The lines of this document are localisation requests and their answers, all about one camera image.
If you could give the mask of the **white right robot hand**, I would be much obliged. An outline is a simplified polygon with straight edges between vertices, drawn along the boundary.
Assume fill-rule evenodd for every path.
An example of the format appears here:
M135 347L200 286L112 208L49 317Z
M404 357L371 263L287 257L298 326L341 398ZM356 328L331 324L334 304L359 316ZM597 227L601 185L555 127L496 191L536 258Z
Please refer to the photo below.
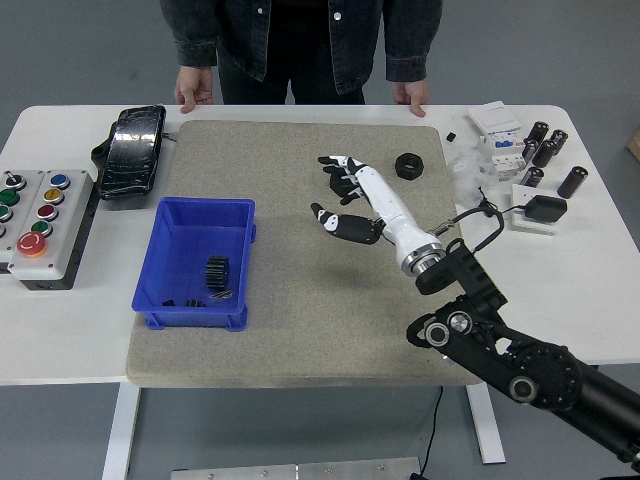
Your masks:
M440 240L418 226L404 202L377 170L350 156L321 156L318 161L330 175L330 187L343 205L364 198L376 214L373 219L336 214L313 203L311 209L326 232L366 245L385 238L394 245L396 261L410 277L418 277L444 258Z

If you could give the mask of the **person's left hand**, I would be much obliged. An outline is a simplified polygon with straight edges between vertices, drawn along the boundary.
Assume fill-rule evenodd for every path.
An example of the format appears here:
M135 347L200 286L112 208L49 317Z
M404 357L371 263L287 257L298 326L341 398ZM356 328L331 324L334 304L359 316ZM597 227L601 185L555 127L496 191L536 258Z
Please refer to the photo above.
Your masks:
M415 82L392 82L392 98L396 105L403 105L418 118L426 116L423 108L429 101L429 88L425 79Z

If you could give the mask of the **person's right hand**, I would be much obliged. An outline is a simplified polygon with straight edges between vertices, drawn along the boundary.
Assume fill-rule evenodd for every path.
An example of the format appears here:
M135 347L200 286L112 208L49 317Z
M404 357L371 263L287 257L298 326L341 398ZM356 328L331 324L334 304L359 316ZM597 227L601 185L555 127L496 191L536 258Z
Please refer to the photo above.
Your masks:
M174 97L182 114L192 112L199 105L213 105L211 68L181 66L175 83Z

